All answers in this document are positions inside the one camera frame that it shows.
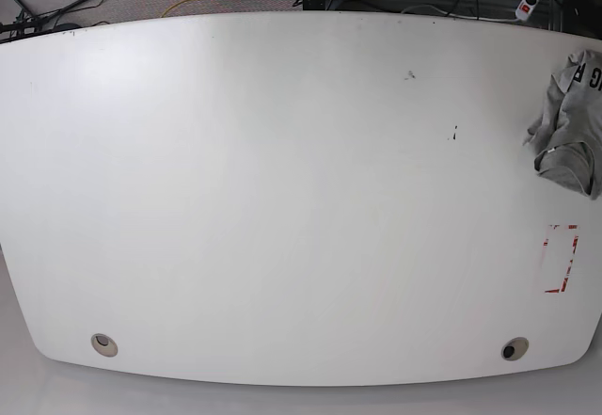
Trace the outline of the red tape rectangle marking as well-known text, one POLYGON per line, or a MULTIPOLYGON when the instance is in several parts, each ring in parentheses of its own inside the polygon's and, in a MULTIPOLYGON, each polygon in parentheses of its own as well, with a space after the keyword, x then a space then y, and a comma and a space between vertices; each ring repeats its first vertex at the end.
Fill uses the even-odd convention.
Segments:
POLYGON ((539 286, 544 294, 564 293, 568 286, 579 239, 577 224, 550 225, 543 243, 539 286))

